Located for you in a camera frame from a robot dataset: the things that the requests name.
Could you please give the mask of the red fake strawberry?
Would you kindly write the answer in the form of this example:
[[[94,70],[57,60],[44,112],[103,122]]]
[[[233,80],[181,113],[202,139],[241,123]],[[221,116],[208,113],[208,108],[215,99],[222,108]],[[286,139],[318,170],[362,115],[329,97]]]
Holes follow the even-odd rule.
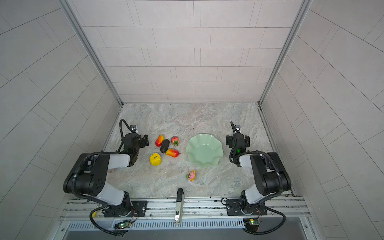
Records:
[[[178,146],[180,144],[180,140],[177,136],[171,138],[171,143],[173,146]]]

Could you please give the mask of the red yellow fake mango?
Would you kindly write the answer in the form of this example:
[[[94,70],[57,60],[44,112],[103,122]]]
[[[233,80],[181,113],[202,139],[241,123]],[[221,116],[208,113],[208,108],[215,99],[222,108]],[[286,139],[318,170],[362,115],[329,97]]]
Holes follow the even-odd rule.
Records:
[[[158,138],[155,141],[156,147],[161,147],[163,141],[165,140],[164,136],[159,135]]]

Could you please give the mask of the red orange fake mango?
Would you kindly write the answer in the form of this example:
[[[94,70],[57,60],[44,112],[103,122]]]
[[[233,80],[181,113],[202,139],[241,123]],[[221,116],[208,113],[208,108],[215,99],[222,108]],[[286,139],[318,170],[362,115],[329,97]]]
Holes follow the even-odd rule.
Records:
[[[179,156],[179,152],[177,150],[174,150],[174,149],[168,149],[166,151],[166,155],[167,156],[170,156],[170,157],[173,157],[173,158],[177,158]]]

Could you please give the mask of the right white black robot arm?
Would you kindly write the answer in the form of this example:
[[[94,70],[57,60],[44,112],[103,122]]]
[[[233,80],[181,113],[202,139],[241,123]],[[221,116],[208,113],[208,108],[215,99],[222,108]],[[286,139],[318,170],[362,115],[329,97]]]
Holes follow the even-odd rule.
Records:
[[[239,168],[250,168],[254,176],[254,184],[242,191],[237,208],[243,215],[251,215],[259,212],[264,202],[291,190],[292,182],[276,152],[248,151],[250,137],[234,123],[231,128],[233,134],[226,136],[230,162]]]

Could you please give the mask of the dark fake avocado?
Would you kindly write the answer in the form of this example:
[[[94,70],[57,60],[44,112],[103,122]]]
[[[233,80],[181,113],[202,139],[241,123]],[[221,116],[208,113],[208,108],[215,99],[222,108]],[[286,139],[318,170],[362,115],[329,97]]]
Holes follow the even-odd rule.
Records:
[[[169,140],[163,140],[162,144],[160,146],[161,153],[165,154],[167,150],[169,149],[170,141]]]

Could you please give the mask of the yellow fake bell pepper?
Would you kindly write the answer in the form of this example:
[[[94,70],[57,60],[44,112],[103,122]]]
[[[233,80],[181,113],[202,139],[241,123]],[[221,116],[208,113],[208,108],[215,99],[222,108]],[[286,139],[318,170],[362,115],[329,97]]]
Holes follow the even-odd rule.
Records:
[[[162,158],[158,153],[154,153],[149,158],[152,166],[158,166],[162,163]]]

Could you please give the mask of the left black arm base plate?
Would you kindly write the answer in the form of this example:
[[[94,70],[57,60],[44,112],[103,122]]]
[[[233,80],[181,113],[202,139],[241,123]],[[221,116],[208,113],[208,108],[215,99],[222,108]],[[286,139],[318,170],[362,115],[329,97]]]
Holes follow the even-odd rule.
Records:
[[[144,217],[147,210],[147,201],[123,201],[118,206],[107,206],[102,210],[105,218]]]

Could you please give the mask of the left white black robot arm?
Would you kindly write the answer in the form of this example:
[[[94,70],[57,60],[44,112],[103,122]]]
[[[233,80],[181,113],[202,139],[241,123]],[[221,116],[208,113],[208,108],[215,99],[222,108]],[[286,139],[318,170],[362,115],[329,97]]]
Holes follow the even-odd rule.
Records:
[[[105,218],[144,217],[148,202],[132,201],[128,192],[107,183],[108,171],[132,167],[140,149],[149,145],[148,136],[138,134],[135,125],[129,126],[121,119],[119,128],[119,149],[81,154],[66,177],[63,190],[101,205],[100,211]]]

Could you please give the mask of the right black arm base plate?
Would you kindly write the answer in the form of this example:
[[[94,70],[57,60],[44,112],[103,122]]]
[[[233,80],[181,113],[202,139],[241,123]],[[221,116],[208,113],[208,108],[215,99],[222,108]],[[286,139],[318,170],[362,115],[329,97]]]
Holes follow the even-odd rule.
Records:
[[[265,216],[267,210],[265,204],[248,204],[241,200],[223,198],[222,204],[227,208],[228,216]]]

